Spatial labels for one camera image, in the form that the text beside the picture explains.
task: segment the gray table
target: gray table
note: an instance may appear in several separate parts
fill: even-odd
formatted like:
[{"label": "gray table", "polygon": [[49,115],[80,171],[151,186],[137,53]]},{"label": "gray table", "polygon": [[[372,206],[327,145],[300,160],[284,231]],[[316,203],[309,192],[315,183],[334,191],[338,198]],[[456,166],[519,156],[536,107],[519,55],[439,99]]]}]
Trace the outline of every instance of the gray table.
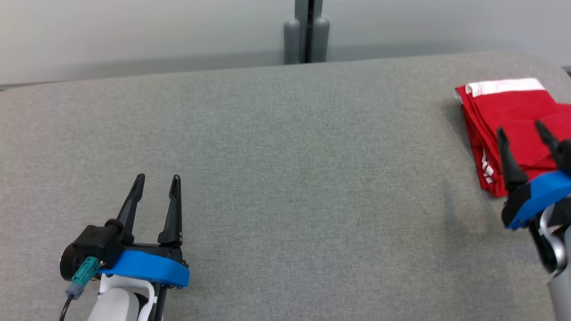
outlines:
[{"label": "gray table", "polygon": [[[53,320],[58,260],[147,174],[155,242],[182,177],[191,286],[165,320],[545,320],[529,235],[480,190],[455,86],[571,79],[537,57],[445,55],[55,83],[0,93],[0,314]],[[97,283],[73,302],[83,320]]]}]

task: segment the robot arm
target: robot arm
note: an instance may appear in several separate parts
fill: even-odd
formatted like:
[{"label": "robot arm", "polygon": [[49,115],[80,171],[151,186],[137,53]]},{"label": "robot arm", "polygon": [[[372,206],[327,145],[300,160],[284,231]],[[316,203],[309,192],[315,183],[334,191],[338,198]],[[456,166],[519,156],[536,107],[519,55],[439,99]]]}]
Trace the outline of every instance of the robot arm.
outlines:
[{"label": "robot arm", "polygon": [[[99,299],[89,321],[161,321],[167,290],[188,286],[190,271],[180,249],[183,243],[180,177],[175,175],[172,179],[167,218],[158,244],[134,243],[132,234],[144,179],[144,174],[137,176],[116,219],[108,220],[103,227],[87,226],[64,250],[60,273],[72,285],[66,291],[69,297],[60,321],[65,318],[71,300],[79,299],[83,292],[85,284],[78,282],[78,275],[85,278],[86,273],[91,273],[89,277],[93,275],[100,280]],[[139,288],[148,294],[136,294],[126,288]]]},{"label": "robot arm", "polygon": [[571,140],[559,142],[539,121],[541,140],[549,148],[557,171],[529,180],[517,165],[509,141],[498,129],[498,147],[508,200],[502,210],[504,226],[527,228],[541,262],[552,279],[548,283],[557,320],[571,320],[571,217],[556,204],[571,196]]}]

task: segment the cable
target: cable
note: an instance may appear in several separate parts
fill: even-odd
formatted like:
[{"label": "cable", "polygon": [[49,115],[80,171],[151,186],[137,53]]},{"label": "cable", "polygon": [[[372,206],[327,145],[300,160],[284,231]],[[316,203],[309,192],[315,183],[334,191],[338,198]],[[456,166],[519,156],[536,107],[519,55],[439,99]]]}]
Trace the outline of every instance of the cable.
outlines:
[{"label": "cable", "polygon": [[73,300],[73,294],[67,297],[66,304],[63,305],[62,313],[59,315],[59,321],[63,321],[66,318],[67,309],[70,307],[71,300]]},{"label": "cable", "polygon": [[67,300],[66,304],[63,305],[62,314],[59,316],[59,321],[63,321],[66,318],[67,309],[70,307],[72,300],[77,300],[83,294],[83,289],[89,280],[91,280],[99,271],[99,260],[93,256],[88,256],[85,261],[81,264],[73,278],[71,278],[71,284],[66,290]]}]

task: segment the teal connector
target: teal connector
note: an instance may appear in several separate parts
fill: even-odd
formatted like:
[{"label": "teal connector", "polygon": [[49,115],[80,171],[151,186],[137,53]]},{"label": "teal connector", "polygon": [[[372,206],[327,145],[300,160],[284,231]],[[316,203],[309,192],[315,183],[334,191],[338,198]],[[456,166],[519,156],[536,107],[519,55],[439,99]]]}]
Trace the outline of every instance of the teal connector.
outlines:
[{"label": "teal connector", "polygon": [[89,280],[95,277],[97,271],[99,271],[99,260],[93,256],[88,256],[87,259],[83,261],[83,264],[81,264],[73,278],[71,278],[71,281],[84,287]]},{"label": "teal connector", "polygon": [[98,271],[99,261],[93,256],[87,257],[71,278],[71,284],[66,290],[66,295],[71,296],[74,300],[79,299],[87,282],[94,278]]}]

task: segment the folded red shirt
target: folded red shirt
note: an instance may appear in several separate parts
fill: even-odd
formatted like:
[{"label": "folded red shirt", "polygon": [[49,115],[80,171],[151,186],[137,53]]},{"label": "folded red shirt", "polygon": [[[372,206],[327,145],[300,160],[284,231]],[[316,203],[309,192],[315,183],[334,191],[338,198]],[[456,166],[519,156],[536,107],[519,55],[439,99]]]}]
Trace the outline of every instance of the folded red shirt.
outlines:
[{"label": "folded red shirt", "polygon": [[558,139],[571,137],[571,105],[556,103],[534,78],[470,83],[456,90],[482,189],[495,197],[507,195],[497,147],[500,126],[530,179],[556,169],[535,121],[541,120]]}]

